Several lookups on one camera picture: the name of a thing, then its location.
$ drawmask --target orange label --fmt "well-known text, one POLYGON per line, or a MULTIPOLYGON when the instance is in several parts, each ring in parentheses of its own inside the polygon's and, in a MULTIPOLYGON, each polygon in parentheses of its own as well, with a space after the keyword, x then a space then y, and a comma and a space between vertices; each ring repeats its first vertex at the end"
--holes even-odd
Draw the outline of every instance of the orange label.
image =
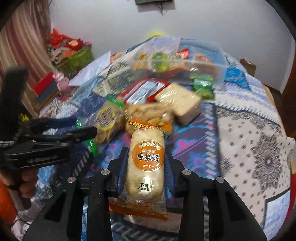
POLYGON ((153 140, 138 143, 132 153, 136 167, 146 172, 159 169, 164 163, 163 147, 153 140))

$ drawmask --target finger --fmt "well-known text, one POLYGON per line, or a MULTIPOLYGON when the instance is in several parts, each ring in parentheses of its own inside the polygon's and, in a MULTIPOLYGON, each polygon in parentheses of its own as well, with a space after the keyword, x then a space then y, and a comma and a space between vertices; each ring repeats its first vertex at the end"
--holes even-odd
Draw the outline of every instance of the finger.
POLYGON ((37 182, 37 176, 33 177, 30 181, 23 183, 20 185, 20 191, 22 193, 27 193, 35 188, 35 184, 37 182))
POLYGON ((11 184, 11 175, 0 173, 0 180, 2 180, 2 183, 6 186, 9 186, 11 184))
POLYGON ((28 182, 37 175, 38 171, 39 169, 32 169, 32 170, 26 171, 22 174, 22 179, 25 182, 28 182))
POLYGON ((34 188, 33 188, 32 190, 30 190, 29 192, 27 192, 27 193, 22 193, 22 196, 23 196, 24 198, 31 198, 31 197, 34 197, 35 193, 36 193, 36 188, 34 187, 34 188))

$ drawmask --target patterned blanket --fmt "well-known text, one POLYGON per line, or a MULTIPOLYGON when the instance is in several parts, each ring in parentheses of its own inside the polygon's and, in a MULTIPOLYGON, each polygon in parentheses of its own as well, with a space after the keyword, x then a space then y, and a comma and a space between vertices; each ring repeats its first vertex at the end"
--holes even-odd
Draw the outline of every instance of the patterned blanket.
MULTIPOLYGON (((116 97, 135 81, 126 61, 142 46, 148 49, 153 46, 170 53, 184 48, 182 39, 176 38, 152 38, 135 46, 99 76, 79 87, 68 101, 55 99, 41 116, 86 117, 97 111, 107 94, 116 97)), ((191 54, 198 52, 194 46, 189 47, 191 54)), ((231 56, 226 58, 230 64, 224 82, 226 91, 215 91, 214 103, 203 103, 202 114, 188 126, 181 128, 175 125, 167 146, 176 159, 199 176, 210 179, 220 175, 225 177, 270 240, 283 224, 289 207, 289 153, 294 140, 282 134, 277 110, 270 103, 261 82, 248 75, 231 56), (276 216, 273 215, 274 210, 277 210, 276 216)), ((73 128, 49 130, 48 133, 62 133, 73 128)), ((106 168, 129 143, 129 137, 120 133, 101 150, 102 154, 95 158, 87 176, 106 168)), ((40 169, 34 200, 45 204, 67 178, 65 173, 77 176, 90 155, 87 148, 79 144, 72 156, 69 163, 40 169)), ((166 196, 168 207, 182 207, 182 200, 174 199, 168 191, 166 196)), ((204 211, 207 240, 209 217, 206 198, 204 211)), ((87 198, 83 209, 82 240, 86 240, 86 217, 87 198)), ((169 220, 164 222, 111 213, 113 239, 177 240, 181 215, 169 213, 168 217, 169 220)))

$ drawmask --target green snack package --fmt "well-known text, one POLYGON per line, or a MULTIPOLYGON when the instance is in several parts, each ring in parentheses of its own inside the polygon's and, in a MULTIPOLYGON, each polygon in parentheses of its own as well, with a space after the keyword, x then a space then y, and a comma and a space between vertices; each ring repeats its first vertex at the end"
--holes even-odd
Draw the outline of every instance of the green snack package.
POLYGON ((193 81, 193 91, 200 95, 203 100, 214 100, 213 81, 214 78, 208 74, 191 74, 190 79, 193 81))
MULTIPOLYGON (((82 128, 82 124, 81 124, 80 120, 78 120, 78 119, 76 121, 76 128, 77 129, 82 128)), ((94 143, 94 139, 87 140, 86 144, 87 144, 89 150, 92 152, 93 156, 97 157, 99 155, 99 150, 98 150, 98 147, 96 146, 96 144, 94 143)))
POLYGON ((157 52, 152 55, 152 68, 156 72, 166 72, 170 69, 170 62, 165 53, 157 52))

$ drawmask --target black clamp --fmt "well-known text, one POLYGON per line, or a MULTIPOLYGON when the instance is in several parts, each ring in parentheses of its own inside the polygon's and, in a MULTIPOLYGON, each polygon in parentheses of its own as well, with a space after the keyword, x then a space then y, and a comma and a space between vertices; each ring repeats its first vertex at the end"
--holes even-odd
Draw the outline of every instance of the black clamp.
MULTIPOLYGON (((222 177, 199 177, 184 169, 181 161, 166 151, 174 175, 176 198, 184 198, 178 240, 204 240, 203 196, 208 197, 210 241, 266 241, 267 238, 249 209, 222 177)), ((79 241, 83 201, 88 199, 87 240, 111 241, 109 197, 120 194, 119 174, 126 169, 128 148, 112 160, 107 169, 77 181, 68 178, 27 230, 23 241, 79 241)))
POLYGON ((75 118, 37 119, 33 121, 32 128, 31 122, 23 123, 22 134, 17 142, 0 153, 0 169, 12 176, 13 183, 8 186, 8 189, 18 211, 31 207, 30 200, 23 198, 18 191, 23 183, 21 172, 68 162, 74 144, 92 139, 97 135, 97 129, 94 126, 61 135, 40 134, 52 126, 62 127, 63 124, 69 126, 71 122, 75 124, 75 121, 75 118))

